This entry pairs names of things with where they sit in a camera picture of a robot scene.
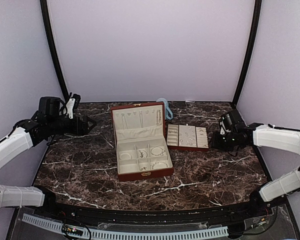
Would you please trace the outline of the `brown jewelry tray cream lining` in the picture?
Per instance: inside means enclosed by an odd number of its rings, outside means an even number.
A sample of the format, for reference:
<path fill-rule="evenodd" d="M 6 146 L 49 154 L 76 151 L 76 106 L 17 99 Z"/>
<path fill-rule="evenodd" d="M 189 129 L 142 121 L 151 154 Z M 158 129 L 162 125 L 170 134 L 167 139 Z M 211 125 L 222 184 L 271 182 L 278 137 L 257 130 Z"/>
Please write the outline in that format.
<path fill-rule="evenodd" d="M 200 126 L 169 124 L 166 142 L 170 149 L 202 152 L 209 150 L 207 130 Z"/>

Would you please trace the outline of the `brown jewelry box cream lining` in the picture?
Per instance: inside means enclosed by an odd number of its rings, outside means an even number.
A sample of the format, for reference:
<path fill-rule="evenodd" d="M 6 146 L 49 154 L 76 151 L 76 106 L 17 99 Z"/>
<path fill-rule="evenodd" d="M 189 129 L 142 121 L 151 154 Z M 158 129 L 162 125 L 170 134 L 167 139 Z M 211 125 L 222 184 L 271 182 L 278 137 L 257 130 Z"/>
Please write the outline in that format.
<path fill-rule="evenodd" d="M 166 142 L 165 106 L 163 102 L 150 102 L 111 108 L 117 176 L 128 182 L 161 178 L 174 173 Z M 161 147 L 163 156 L 153 156 L 151 149 Z M 154 162 L 165 161 L 169 168 L 151 169 Z"/>

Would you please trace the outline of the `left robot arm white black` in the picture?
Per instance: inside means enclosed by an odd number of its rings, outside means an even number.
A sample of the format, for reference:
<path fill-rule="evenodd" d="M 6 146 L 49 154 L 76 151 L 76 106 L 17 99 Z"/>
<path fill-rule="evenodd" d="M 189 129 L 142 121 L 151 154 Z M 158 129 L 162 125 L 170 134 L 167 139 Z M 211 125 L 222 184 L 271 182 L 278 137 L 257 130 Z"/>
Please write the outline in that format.
<path fill-rule="evenodd" d="M 17 122 L 10 134 L 0 140 L 0 169 L 21 153 L 35 147 L 55 135 L 72 134 L 84 136 L 97 125 L 88 116 L 58 116 L 39 119 L 33 117 Z M 0 208 L 40 207 L 50 218 L 61 213 L 55 203 L 56 195 L 42 186 L 18 187 L 0 184 Z"/>

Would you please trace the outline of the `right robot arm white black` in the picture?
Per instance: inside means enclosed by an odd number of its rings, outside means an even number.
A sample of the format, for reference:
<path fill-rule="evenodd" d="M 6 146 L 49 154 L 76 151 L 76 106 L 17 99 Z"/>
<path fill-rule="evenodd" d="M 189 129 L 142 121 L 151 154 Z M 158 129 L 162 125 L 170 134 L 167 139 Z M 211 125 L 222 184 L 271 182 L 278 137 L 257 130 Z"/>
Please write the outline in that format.
<path fill-rule="evenodd" d="M 248 216 L 256 217 L 265 203 L 300 191 L 300 130 L 256 122 L 221 126 L 213 133 L 211 146 L 225 152 L 256 147 L 268 158 L 266 166 L 274 179 L 251 193 L 250 202 L 245 205 Z"/>

